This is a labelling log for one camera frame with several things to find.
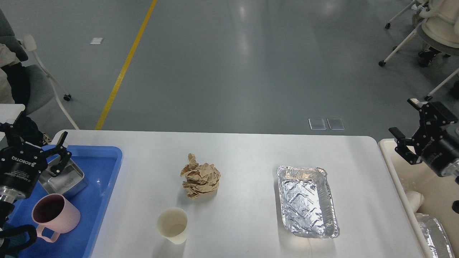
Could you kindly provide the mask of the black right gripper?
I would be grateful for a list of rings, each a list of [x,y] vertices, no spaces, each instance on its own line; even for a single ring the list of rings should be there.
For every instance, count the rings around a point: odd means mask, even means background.
[[[418,111],[420,126],[413,139],[397,127],[389,128],[395,152],[410,165],[426,163],[439,177],[458,177],[458,117],[439,101],[409,98],[407,102]],[[413,143],[415,153],[408,148]]]

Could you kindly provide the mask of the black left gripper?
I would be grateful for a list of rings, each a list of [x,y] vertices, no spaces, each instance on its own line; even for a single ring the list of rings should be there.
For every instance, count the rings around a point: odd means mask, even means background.
[[[13,123],[1,123],[7,146],[1,149],[1,199],[25,199],[32,194],[36,183],[48,164],[46,158],[58,154],[58,163],[50,167],[51,177],[59,176],[72,153],[64,147],[67,131],[61,134],[54,148],[43,151],[45,134],[22,111]]]

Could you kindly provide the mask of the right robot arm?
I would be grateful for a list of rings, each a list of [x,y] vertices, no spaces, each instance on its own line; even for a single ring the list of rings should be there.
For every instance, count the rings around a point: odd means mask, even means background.
[[[425,163],[437,177],[454,178],[458,185],[458,117],[439,101],[407,102],[418,111],[419,126],[411,137],[397,127],[389,128],[396,143],[395,152],[410,165]]]

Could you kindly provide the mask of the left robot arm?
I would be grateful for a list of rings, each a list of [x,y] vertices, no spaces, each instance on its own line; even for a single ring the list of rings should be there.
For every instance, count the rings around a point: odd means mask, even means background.
[[[71,160],[72,152],[64,142],[64,131],[58,143],[48,150],[26,142],[19,135],[19,119],[1,124],[7,147],[1,150],[1,257],[13,256],[30,247],[37,239],[36,228],[31,224],[5,228],[5,222],[15,209],[15,202],[31,196],[42,173],[62,177]]]

